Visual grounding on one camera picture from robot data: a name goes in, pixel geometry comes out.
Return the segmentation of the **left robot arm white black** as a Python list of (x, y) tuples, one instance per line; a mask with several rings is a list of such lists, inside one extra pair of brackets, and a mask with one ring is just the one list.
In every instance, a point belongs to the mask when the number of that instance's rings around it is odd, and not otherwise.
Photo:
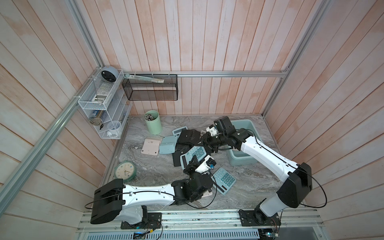
[(149, 205), (179, 206), (200, 200), (212, 190), (215, 182), (210, 171), (216, 164), (210, 155), (201, 161), (193, 158), (184, 169), (188, 178), (162, 186), (138, 187), (126, 185), (122, 179), (112, 180), (95, 190), (90, 223), (121, 220), (135, 225), (144, 221)]

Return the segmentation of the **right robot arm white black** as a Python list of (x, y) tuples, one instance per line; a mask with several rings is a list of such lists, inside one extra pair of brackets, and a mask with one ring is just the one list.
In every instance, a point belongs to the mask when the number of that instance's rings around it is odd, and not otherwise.
[(312, 169), (308, 164), (300, 165), (286, 159), (249, 130), (237, 130), (227, 116), (216, 119), (200, 142), (214, 152), (221, 146), (235, 148), (263, 164), (283, 183), (275, 194), (255, 207), (251, 218), (259, 226), (286, 208), (297, 208), (312, 190)]

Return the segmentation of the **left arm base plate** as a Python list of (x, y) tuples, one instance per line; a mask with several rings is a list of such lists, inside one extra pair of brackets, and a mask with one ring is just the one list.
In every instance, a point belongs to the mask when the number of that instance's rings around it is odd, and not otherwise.
[(139, 230), (139, 229), (161, 229), (162, 213), (154, 212), (145, 215), (141, 222), (130, 225), (128, 222), (122, 221), (122, 230)]

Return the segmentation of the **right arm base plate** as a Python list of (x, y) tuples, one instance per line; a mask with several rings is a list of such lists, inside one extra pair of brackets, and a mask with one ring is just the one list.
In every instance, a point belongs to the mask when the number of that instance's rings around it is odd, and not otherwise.
[(239, 210), (238, 214), (243, 227), (279, 227), (281, 225), (281, 220), (278, 214), (274, 214), (272, 217), (267, 217), (261, 211), (255, 210)]

